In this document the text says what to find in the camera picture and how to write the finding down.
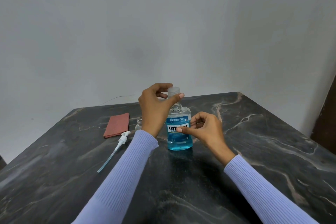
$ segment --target hand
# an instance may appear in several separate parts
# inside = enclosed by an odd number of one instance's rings
[[[184,97],[184,94],[180,93],[166,101],[159,101],[157,97],[168,97],[162,92],[167,92],[168,88],[172,86],[171,83],[156,83],[145,89],[139,97],[142,112],[142,130],[148,132],[153,137],[157,137],[173,104],[179,102]]]
[[[215,115],[199,112],[191,118],[190,126],[179,127],[176,130],[197,137],[223,165],[227,165],[234,158],[235,154],[225,143],[222,123]]]

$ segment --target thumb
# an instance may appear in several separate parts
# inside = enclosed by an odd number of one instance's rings
[[[169,105],[169,108],[171,108],[174,104],[176,104],[178,101],[184,98],[183,93],[179,93],[176,95],[173,95],[171,98],[166,100],[167,105]]]
[[[198,128],[179,127],[179,128],[176,128],[176,131],[183,133],[183,134],[189,134],[194,137],[198,137],[198,134],[199,134]]]

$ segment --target gray wall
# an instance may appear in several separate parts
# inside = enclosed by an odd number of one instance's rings
[[[335,75],[336,0],[0,0],[0,154],[70,110],[241,91],[310,134]]]

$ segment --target small glass jar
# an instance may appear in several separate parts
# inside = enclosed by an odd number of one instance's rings
[[[135,126],[135,131],[141,130],[141,128],[142,128],[142,117],[138,118],[137,123],[138,124]]]

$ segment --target bottle label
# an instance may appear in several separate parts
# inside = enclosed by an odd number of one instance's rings
[[[185,135],[176,131],[176,128],[178,127],[190,128],[190,120],[188,116],[167,118],[166,125],[169,141],[182,142],[191,138],[190,135]]]

